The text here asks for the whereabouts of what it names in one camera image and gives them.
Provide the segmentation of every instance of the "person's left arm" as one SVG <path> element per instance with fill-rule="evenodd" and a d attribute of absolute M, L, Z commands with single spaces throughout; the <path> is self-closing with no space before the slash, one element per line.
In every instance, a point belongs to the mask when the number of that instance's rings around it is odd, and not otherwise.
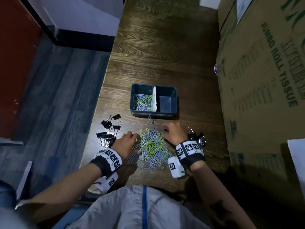
<path fill-rule="evenodd" d="M 115 141 L 112 149 L 119 154 L 121 159 L 138 153 L 137 150 L 132 149 L 137 136 L 138 134 L 132 134 L 132 132 L 124 134 L 122 138 Z M 98 178 L 106 175 L 102 172 L 105 167 L 101 166 L 102 163 L 91 161 L 90 164 L 71 173 L 30 199 L 22 208 L 28 207 L 31 221 L 35 224 L 66 212 L 77 203 Z"/>

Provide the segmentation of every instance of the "black wrist strap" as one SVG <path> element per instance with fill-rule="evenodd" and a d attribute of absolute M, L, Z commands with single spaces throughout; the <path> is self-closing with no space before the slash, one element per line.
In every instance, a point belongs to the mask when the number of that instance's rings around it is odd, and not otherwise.
<path fill-rule="evenodd" d="M 122 159 L 113 149 L 100 150 L 90 162 L 100 168 L 102 177 L 110 177 L 122 165 Z"/>
<path fill-rule="evenodd" d="M 196 141 L 184 141 L 176 146 L 176 154 L 181 165 L 190 167 L 197 161 L 205 161 L 203 151 L 201 151 Z"/>

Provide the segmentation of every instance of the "gray plank flooring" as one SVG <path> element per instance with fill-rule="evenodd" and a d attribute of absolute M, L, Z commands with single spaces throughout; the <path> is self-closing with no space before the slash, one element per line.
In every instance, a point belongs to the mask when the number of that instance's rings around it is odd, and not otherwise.
<path fill-rule="evenodd" d="M 17 188 L 33 161 L 32 197 L 78 169 L 110 53 L 54 46 L 43 35 L 14 140 L 0 146 L 0 178 Z"/>

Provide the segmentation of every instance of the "person's left hand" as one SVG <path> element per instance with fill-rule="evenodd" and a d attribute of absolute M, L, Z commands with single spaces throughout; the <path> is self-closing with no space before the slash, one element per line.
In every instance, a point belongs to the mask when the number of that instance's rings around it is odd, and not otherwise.
<path fill-rule="evenodd" d="M 124 134 L 122 138 L 116 139 L 112 149 L 115 150 L 122 159 L 131 157 L 134 154 L 139 154 L 139 150 L 132 149 L 138 136 L 137 133 L 132 134 L 132 132 L 129 131 L 127 134 Z"/>

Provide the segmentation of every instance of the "table surface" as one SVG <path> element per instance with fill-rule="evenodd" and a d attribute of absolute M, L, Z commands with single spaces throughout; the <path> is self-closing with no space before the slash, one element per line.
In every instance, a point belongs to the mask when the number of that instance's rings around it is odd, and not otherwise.
<path fill-rule="evenodd" d="M 219 46 L 217 11 L 199 6 L 199 0 L 126 0 L 104 83 L 98 98 L 81 166 L 101 149 L 96 133 L 109 115 L 121 115 L 117 136 L 146 128 L 148 119 L 131 115 L 134 83 L 174 86 L 178 116 L 185 130 L 203 132 L 207 164 L 224 173 L 230 166 L 223 115 L 214 65 Z M 164 120 L 154 125 L 162 130 Z M 183 192 L 187 180 L 172 178 L 168 167 L 152 172 L 136 165 L 119 169 L 116 186 L 146 184 L 170 192 Z"/>

